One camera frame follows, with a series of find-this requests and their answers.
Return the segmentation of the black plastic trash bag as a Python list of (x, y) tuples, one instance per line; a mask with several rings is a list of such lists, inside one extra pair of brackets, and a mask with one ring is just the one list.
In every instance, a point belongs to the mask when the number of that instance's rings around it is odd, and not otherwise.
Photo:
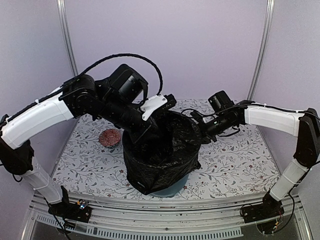
[(201, 167), (197, 124), (175, 111), (161, 113), (154, 120), (159, 138), (144, 135), (133, 143), (127, 131), (122, 134), (127, 180), (143, 195), (167, 189)]

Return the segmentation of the teal plastic trash bin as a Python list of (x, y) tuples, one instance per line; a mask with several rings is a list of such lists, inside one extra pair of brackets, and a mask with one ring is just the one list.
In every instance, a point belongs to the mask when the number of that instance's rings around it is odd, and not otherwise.
[(186, 174), (184, 177), (182, 177), (179, 181), (174, 183), (168, 188), (155, 191), (150, 193), (151, 196), (153, 197), (158, 197), (158, 198), (172, 198), (174, 197), (187, 183), (187, 180), (189, 178), (189, 174)]

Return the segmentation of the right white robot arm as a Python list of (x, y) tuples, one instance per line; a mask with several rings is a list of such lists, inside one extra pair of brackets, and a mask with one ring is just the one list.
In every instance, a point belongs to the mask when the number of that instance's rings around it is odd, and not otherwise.
[(297, 138), (296, 150), (279, 180), (269, 190), (270, 199), (259, 206), (262, 218), (269, 218), (278, 210), (278, 203), (294, 186), (319, 164), (320, 118), (313, 108), (307, 110), (283, 109), (251, 100), (234, 103), (225, 91), (212, 95), (208, 102), (214, 112), (208, 122), (205, 115), (194, 113), (194, 118), (204, 138), (212, 141), (223, 131), (239, 125), (260, 126), (278, 130)]

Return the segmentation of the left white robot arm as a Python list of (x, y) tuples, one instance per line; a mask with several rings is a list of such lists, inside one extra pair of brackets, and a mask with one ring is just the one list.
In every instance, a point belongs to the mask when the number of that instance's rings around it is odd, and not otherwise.
[(39, 99), (21, 112), (3, 116), (0, 122), (0, 160), (13, 175), (22, 176), (63, 216), (74, 213), (74, 205), (35, 159), (30, 139), (42, 131), (64, 121), (89, 114), (93, 119), (103, 118), (131, 134), (138, 142), (147, 133), (156, 133), (151, 119), (154, 111), (167, 100), (157, 94), (146, 95), (147, 81), (133, 68), (120, 65), (109, 77), (94, 80), (85, 74), (68, 81), (50, 95)]

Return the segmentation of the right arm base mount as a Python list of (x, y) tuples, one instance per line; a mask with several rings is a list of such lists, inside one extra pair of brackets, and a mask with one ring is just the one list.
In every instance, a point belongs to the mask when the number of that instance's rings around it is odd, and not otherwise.
[(268, 191), (262, 198), (262, 203), (252, 205), (245, 204), (239, 214), (245, 223), (262, 221), (273, 217), (280, 217), (285, 213), (281, 201), (275, 200)]

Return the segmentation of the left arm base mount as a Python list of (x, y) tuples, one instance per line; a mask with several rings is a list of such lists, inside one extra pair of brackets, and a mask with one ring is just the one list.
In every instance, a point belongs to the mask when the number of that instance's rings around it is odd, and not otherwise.
[(64, 186), (62, 189), (62, 200), (59, 203), (49, 204), (48, 213), (53, 216), (62, 217), (64, 220), (74, 220), (82, 223), (88, 223), (91, 217), (92, 208), (89, 201), (79, 199), (72, 203), (69, 201), (68, 191)]

